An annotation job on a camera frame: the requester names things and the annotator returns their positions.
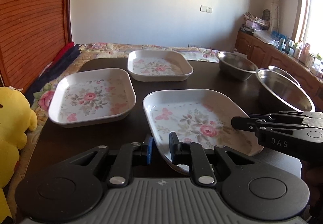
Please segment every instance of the pink rose print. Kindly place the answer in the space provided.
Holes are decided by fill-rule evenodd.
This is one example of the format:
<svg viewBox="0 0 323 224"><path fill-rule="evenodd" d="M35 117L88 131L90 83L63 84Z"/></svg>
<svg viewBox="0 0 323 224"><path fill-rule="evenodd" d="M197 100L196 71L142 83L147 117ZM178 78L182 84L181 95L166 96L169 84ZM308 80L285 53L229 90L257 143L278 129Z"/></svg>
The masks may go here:
<svg viewBox="0 0 323 224"><path fill-rule="evenodd" d="M203 104L203 106L209 111L212 112L213 111L213 107L207 104Z"/></svg>
<svg viewBox="0 0 323 224"><path fill-rule="evenodd" d="M38 105L40 108L42 108L44 111L48 111L50 102L53 99L54 91L47 91L42 94L40 99L38 100Z"/></svg>
<svg viewBox="0 0 323 224"><path fill-rule="evenodd" d="M114 86L111 86L109 88L106 88L105 90L109 93L110 91L112 91L115 87Z"/></svg>
<svg viewBox="0 0 323 224"><path fill-rule="evenodd" d="M126 103L123 104L116 104L113 108L110 109L110 111L114 114L117 115L120 113L120 109L124 106L126 106Z"/></svg>
<svg viewBox="0 0 323 224"><path fill-rule="evenodd" d="M78 119L76 118L76 113L72 113L67 117L67 121L69 122L73 122L73 121L77 121Z"/></svg>
<svg viewBox="0 0 323 224"><path fill-rule="evenodd" d="M144 62L144 60L143 59L140 59L138 61L135 61L134 63L142 63L142 62Z"/></svg>
<svg viewBox="0 0 323 224"><path fill-rule="evenodd" d="M84 95L84 100L85 101L92 101L94 100L96 97L95 93L87 93L86 95Z"/></svg>
<svg viewBox="0 0 323 224"><path fill-rule="evenodd" d="M214 137L218 134L218 132L212 126L201 125L200 127L201 133L208 137Z"/></svg>
<svg viewBox="0 0 323 224"><path fill-rule="evenodd" d="M161 115L156 116L156 118L155 118L156 120L162 120L162 119L169 120L168 116L173 114L172 112L168 111L167 108L163 108L162 112L163 113Z"/></svg>
<svg viewBox="0 0 323 224"><path fill-rule="evenodd" d="M163 72L163 71L165 71L165 70L166 70L166 68L165 68L165 66L160 65L160 66L157 66L157 67L156 67L156 70L157 70L157 71L161 71L161 72Z"/></svg>

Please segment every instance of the window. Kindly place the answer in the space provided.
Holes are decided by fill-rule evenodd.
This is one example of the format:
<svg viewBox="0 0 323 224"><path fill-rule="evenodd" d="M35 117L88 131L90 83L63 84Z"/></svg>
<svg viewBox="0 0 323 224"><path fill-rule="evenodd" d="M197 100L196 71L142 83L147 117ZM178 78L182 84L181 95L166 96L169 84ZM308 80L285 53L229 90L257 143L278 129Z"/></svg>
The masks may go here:
<svg viewBox="0 0 323 224"><path fill-rule="evenodd" d="M292 37L310 44L310 53L323 56L323 0L299 0Z"/></svg>
<svg viewBox="0 0 323 224"><path fill-rule="evenodd" d="M311 45L310 53L323 56L323 0L310 0L304 42Z"/></svg>

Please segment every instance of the cabinet door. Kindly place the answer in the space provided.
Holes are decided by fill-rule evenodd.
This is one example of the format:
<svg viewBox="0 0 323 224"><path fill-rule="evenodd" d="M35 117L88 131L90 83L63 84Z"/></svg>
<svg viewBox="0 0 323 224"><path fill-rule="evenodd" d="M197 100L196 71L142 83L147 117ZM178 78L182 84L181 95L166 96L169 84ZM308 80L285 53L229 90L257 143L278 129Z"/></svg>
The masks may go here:
<svg viewBox="0 0 323 224"><path fill-rule="evenodd" d="M235 42L235 48L237 52L248 54L248 49L251 45L251 42L252 42L252 36L239 31L237 40Z"/></svg>
<svg viewBox="0 0 323 224"><path fill-rule="evenodd" d="M266 68L265 62L269 56L269 48L262 41L254 39L251 49L250 60L258 66L258 68Z"/></svg>
<svg viewBox="0 0 323 224"><path fill-rule="evenodd" d="M318 89L317 93L311 99L315 104L315 109L318 112L323 112L323 85L320 84L320 88Z"/></svg>
<svg viewBox="0 0 323 224"><path fill-rule="evenodd" d="M288 59L288 56L284 55L274 47L269 54L269 60L266 63L266 67L269 65L276 66L287 72L291 71L292 66L290 59Z"/></svg>
<svg viewBox="0 0 323 224"><path fill-rule="evenodd" d="M294 63L290 74L299 82L303 90L311 97L316 95L320 82L319 80L308 72L303 66L300 66L297 63Z"/></svg>

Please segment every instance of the silver screw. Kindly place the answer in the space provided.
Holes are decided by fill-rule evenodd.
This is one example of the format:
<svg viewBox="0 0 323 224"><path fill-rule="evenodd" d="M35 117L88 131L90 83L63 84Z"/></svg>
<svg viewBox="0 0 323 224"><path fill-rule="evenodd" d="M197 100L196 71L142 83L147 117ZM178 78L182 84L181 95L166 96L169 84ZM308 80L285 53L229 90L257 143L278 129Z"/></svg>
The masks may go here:
<svg viewBox="0 0 323 224"><path fill-rule="evenodd" d="M199 181L201 184L208 185L208 184L212 184L212 183L214 183L214 178L213 178L213 177L211 177L211 176L201 176L201 177L199 177L198 181Z"/></svg>
<svg viewBox="0 0 323 224"><path fill-rule="evenodd" d="M126 182L126 179L121 176L114 176L109 179L109 182L114 185L122 185Z"/></svg>

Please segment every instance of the light switch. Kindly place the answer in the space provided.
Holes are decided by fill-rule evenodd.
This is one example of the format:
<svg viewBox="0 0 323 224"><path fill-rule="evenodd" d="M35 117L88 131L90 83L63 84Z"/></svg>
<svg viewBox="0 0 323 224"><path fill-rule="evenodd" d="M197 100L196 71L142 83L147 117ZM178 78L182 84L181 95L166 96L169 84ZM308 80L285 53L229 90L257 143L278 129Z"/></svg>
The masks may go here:
<svg viewBox="0 0 323 224"><path fill-rule="evenodd" d="M201 9L200 9L200 11L206 12L206 10L207 10L207 6L203 6L203 5L201 5Z"/></svg>

